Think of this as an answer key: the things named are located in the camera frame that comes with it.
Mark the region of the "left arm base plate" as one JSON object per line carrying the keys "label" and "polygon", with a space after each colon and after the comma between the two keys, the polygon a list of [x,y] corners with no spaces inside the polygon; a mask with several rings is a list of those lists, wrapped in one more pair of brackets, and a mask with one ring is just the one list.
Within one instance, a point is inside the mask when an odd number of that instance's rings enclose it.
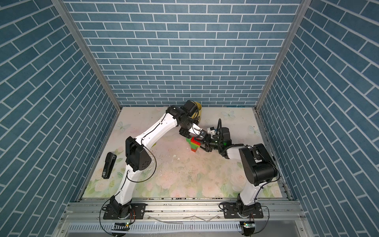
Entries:
{"label": "left arm base plate", "polygon": [[105,220],[126,220],[131,219],[132,221],[143,219],[146,204],[144,203],[129,203],[123,206],[119,211],[114,210],[111,204],[107,204],[102,208],[104,211],[103,219]]}

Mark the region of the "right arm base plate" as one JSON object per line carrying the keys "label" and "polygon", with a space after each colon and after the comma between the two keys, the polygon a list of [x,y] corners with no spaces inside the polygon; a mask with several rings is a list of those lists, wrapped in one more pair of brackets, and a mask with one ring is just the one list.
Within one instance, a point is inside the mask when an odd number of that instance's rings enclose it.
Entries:
{"label": "right arm base plate", "polygon": [[226,219],[251,218],[261,219],[264,217],[262,206],[259,202],[252,205],[244,205],[242,201],[221,202],[219,208]]}

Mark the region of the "black remote-like device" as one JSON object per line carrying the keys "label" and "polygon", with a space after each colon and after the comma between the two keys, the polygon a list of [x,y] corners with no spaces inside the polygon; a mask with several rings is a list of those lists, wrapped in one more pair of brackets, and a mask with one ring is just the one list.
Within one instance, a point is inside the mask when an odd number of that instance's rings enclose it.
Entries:
{"label": "black remote-like device", "polygon": [[114,153],[112,153],[112,152],[107,153],[103,172],[102,172],[102,178],[103,179],[109,179],[110,178],[110,175],[112,173],[116,158],[117,158],[117,156]]}

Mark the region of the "lime lego brick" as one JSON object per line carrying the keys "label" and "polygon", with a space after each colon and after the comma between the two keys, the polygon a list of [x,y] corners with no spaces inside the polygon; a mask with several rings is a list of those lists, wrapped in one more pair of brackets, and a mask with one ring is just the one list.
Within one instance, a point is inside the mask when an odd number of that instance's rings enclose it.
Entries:
{"label": "lime lego brick", "polygon": [[197,149],[199,147],[198,144],[193,143],[193,142],[190,142],[190,146],[191,146],[192,149]]}

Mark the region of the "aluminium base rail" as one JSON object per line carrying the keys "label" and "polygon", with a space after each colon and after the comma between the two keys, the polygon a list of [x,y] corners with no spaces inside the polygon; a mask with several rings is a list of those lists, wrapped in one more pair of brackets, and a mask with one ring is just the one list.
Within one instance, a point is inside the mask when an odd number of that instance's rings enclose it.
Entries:
{"label": "aluminium base rail", "polygon": [[234,199],[136,199],[132,214],[113,216],[101,201],[72,202],[54,235],[128,236],[180,232],[239,232],[253,236],[310,237],[298,201],[261,199],[248,214],[237,212]]}

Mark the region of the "floral table mat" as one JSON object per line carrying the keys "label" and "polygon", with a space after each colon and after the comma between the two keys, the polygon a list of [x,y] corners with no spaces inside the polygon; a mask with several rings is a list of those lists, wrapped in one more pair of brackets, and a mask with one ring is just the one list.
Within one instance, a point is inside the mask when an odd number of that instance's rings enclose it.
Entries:
{"label": "floral table mat", "polygon": [[[136,137],[155,124],[165,108],[124,108],[86,187],[84,198],[109,198],[116,194],[126,168],[125,140]],[[221,121],[230,130],[235,144],[263,142],[251,108],[203,108],[200,127],[216,127]],[[117,158],[109,179],[102,178],[108,152]],[[223,158],[217,151],[191,151],[190,144],[174,128],[152,148],[154,157],[133,191],[134,198],[214,198],[236,197],[244,188],[246,177],[239,161]]]}

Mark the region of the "red long lego brick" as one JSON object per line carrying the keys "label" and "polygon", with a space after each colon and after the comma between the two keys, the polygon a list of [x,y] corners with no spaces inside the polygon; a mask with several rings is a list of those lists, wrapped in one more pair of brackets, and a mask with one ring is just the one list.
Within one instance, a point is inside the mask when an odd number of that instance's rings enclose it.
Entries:
{"label": "red long lego brick", "polygon": [[196,145],[196,146],[200,146],[201,143],[200,141],[198,141],[195,137],[192,137],[192,139],[190,140],[190,142],[193,144],[193,145]]}

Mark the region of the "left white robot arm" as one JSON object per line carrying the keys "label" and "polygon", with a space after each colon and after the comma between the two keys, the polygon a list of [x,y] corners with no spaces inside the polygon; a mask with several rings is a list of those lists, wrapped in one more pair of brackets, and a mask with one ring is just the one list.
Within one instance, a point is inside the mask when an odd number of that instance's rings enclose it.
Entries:
{"label": "left white robot arm", "polygon": [[126,219],[132,215],[132,194],[137,183],[143,183],[139,177],[148,168],[154,154],[151,148],[167,132],[180,127],[181,136],[191,139],[193,135],[205,136],[206,131],[198,126],[201,104],[188,100],[183,106],[170,106],[165,114],[142,134],[128,137],[125,141],[126,168],[121,184],[110,202],[103,207],[114,219]]}

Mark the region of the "yellow cup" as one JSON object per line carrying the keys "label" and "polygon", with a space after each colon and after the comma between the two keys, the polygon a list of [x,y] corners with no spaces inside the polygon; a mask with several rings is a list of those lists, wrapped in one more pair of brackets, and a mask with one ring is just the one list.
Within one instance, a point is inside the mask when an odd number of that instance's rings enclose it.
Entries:
{"label": "yellow cup", "polygon": [[200,123],[202,105],[199,102],[195,102],[195,104],[197,106],[197,109],[196,109],[195,114],[193,115],[193,118],[197,121],[197,123]]}

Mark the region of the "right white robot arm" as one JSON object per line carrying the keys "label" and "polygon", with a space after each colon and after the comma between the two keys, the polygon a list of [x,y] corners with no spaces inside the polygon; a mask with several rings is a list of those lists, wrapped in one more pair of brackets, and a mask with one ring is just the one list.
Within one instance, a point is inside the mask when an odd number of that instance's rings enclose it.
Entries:
{"label": "right white robot arm", "polygon": [[222,157],[242,163],[247,182],[237,196],[236,209],[242,217],[252,215],[258,207],[257,197],[260,190],[279,175],[264,144],[233,144],[227,127],[202,130],[195,139],[204,151],[217,150]]}

